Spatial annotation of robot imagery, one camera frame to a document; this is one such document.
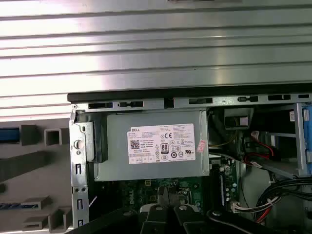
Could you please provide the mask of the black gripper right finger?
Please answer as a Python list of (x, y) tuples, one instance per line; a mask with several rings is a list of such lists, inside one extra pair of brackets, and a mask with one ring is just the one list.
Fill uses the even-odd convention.
[(169, 188), (169, 204), (186, 234), (275, 234), (276, 231), (222, 209), (202, 214), (195, 206), (181, 203), (175, 188)]

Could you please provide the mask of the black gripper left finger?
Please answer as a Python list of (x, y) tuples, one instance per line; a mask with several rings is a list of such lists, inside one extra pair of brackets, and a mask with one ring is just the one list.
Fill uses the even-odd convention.
[(143, 205), (139, 212), (117, 209), (70, 231), (72, 234), (165, 234), (169, 213), (169, 191), (159, 187), (158, 203)]

